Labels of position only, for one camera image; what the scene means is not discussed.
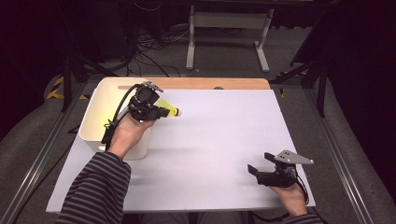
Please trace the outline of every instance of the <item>person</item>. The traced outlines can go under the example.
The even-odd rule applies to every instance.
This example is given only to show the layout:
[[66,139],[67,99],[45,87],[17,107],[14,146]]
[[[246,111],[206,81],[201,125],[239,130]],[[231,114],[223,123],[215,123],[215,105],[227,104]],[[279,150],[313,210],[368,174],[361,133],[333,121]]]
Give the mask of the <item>person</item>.
[[[144,131],[155,121],[137,121],[128,113],[114,132],[107,152],[97,152],[78,174],[64,199],[56,223],[121,223],[123,201],[131,178],[131,167],[123,162],[128,150],[135,146]],[[286,223],[322,223],[315,214],[308,214],[303,191],[297,184],[282,189],[270,187],[293,217]],[[155,223],[170,217],[178,223],[188,223],[186,214],[143,216],[142,222]],[[239,213],[202,213],[198,223],[242,223]]]

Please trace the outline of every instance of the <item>hand-mounted device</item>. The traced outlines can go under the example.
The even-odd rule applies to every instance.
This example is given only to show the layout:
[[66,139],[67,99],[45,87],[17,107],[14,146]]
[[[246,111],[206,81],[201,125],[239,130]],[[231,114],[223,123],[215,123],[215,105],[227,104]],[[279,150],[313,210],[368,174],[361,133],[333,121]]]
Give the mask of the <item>hand-mounted device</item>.
[[283,150],[276,156],[271,153],[264,154],[265,159],[273,162],[275,171],[273,173],[260,172],[251,165],[247,165],[247,170],[256,176],[259,185],[288,188],[298,182],[296,164],[314,164],[314,161],[302,157],[294,152]]
[[[120,108],[126,98],[134,89],[136,89],[134,96],[131,97],[129,104],[120,112]],[[106,131],[101,143],[106,144],[106,150],[110,147],[111,139],[113,138],[117,125],[127,113],[130,113],[132,118],[139,121],[168,117],[170,109],[155,105],[157,100],[160,99],[160,95],[156,91],[163,92],[163,90],[157,87],[153,82],[144,81],[142,84],[133,85],[125,93],[114,114],[113,120],[109,120],[109,123],[105,125]],[[175,107],[172,107],[172,109],[175,110],[172,111],[172,115],[179,116],[179,110]]]

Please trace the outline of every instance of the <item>person's left hand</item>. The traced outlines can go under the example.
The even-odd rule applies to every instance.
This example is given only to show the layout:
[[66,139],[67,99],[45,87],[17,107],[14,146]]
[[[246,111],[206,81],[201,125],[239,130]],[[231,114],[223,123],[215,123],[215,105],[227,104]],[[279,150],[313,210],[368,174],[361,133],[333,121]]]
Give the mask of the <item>person's left hand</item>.
[[114,132],[108,152],[123,159],[131,147],[139,143],[145,130],[154,124],[155,120],[140,122],[127,113]]

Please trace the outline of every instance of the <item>long sleeve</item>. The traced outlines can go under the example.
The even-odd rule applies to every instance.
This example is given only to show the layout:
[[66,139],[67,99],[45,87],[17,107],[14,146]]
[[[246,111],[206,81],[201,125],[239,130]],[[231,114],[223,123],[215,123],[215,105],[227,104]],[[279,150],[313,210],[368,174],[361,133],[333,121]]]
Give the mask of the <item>long sleeve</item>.
[[322,224],[323,222],[316,214],[294,217],[285,222],[285,224]]
[[76,177],[56,223],[121,223],[131,167],[112,153],[96,153]]

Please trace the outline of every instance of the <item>white bin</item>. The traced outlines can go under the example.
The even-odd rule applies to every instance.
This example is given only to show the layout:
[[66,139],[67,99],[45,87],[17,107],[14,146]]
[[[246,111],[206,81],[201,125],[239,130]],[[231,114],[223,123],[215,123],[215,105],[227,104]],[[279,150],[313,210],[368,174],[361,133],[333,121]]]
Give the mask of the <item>white bin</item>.
[[[134,84],[141,84],[144,81],[146,79],[142,77],[106,77],[98,84],[79,130],[79,136],[87,142],[92,150],[105,150],[105,145],[101,144],[106,130],[104,125],[108,123],[109,119],[113,120],[114,113],[125,92]],[[135,90],[129,94],[121,110],[127,106],[134,93]],[[148,128],[140,142],[126,154],[125,161],[140,160],[147,154],[150,132],[151,128]]]

